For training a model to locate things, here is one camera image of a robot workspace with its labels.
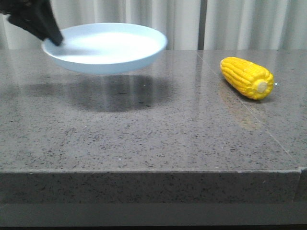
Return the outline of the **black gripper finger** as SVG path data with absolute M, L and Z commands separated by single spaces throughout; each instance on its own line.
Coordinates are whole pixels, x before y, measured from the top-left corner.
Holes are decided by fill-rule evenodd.
M 23 12 L 23 17 L 33 35 L 42 41 L 48 38 L 54 45 L 61 45 L 63 36 L 49 0 L 31 0 Z
M 9 23 L 26 30 L 41 41 L 45 40 L 44 15 L 41 13 L 19 14 L 13 12 L 7 12 L 7 14 L 9 15 L 7 18 Z

